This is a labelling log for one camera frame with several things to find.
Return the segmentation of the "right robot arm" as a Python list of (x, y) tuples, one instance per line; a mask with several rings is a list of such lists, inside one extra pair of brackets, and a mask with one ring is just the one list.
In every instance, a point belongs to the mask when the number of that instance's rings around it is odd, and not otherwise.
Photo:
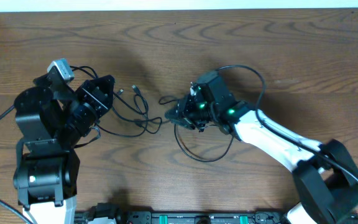
[(358, 168), (339, 141), (326, 144), (279, 125), (246, 101), (235, 99), (217, 71), (191, 84), (189, 94), (165, 113), (176, 126), (202, 132), (209, 123), (278, 161), (293, 177), (300, 201), (285, 214), (288, 223), (346, 223), (357, 220)]

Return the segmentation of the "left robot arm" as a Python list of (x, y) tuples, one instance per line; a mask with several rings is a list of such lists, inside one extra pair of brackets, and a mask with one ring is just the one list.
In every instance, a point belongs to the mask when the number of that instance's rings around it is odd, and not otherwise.
[(13, 183), (33, 223), (73, 223), (80, 160), (75, 148), (112, 107), (114, 78), (85, 81), (72, 90), (58, 75), (43, 75), (14, 102), (23, 137)]

